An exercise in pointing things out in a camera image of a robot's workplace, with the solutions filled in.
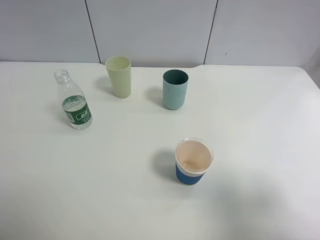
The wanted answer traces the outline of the clear green-label water bottle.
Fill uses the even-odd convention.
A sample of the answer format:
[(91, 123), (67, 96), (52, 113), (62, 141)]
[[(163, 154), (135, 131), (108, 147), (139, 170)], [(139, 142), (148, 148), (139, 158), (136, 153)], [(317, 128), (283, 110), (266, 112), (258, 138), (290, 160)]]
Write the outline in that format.
[(72, 80), (66, 69), (55, 71), (54, 78), (57, 83), (58, 100), (71, 126), (76, 130), (90, 127), (93, 117), (81, 88)]

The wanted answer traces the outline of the pale yellow plastic cup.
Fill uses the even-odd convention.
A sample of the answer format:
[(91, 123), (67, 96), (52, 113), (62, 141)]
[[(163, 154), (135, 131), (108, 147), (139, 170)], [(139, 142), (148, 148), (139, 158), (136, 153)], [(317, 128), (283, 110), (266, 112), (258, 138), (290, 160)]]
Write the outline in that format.
[(124, 99), (131, 95), (131, 60), (125, 56), (113, 56), (105, 67), (116, 97)]

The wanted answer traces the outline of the blue-sleeved paper cup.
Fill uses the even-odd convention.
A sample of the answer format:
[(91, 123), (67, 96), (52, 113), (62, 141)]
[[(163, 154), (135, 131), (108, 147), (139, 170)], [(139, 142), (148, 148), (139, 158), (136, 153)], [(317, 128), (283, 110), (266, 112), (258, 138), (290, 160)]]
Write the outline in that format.
[(214, 154), (207, 142), (200, 138), (183, 139), (175, 149), (175, 173), (187, 186), (197, 184), (213, 164)]

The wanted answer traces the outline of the teal plastic cup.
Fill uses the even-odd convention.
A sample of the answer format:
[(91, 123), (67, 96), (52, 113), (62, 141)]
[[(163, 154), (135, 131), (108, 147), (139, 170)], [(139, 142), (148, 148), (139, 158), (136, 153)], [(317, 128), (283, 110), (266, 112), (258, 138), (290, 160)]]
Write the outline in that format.
[(179, 69), (163, 74), (163, 104), (167, 109), (178, 110), (185, 102), (189, 76)]

